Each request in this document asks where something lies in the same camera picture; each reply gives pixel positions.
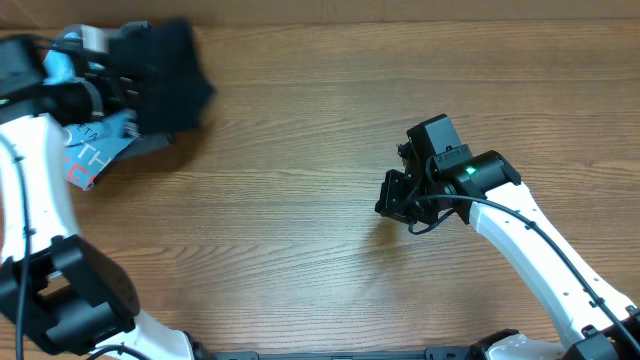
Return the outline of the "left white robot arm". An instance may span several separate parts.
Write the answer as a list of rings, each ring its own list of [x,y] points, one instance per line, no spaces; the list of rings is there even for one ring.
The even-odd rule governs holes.
[[[29,338],[50,355],[95,359],[206,359],[188,333],[143,311],[126,272],[83,238],[69,187],[95,175],[131,144],[129,110],[96,120],[103,105],[68,56],[18,59],[35,71],[26,98],[2,96],[1,312],[16,326],[16,355]]]

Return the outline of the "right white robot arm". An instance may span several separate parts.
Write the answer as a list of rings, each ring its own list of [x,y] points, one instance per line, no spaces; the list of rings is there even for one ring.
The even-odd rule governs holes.
[[[401,145],[375,210],[427,231],[456,214],[515,269],[549,316],[562,359],[636,359],[639,308],[599,276],[546,218],[499,153],[458,146],[440,154]]]

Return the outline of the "black t-shirt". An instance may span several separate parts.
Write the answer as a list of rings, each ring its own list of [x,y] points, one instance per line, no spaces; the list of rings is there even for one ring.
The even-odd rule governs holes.
[[[138,26],[109,40],[108,67],[131,83],[128,108],[141,135],[200,127],[215,89],[199,64],[192,26],[174,18],[159,26]]]

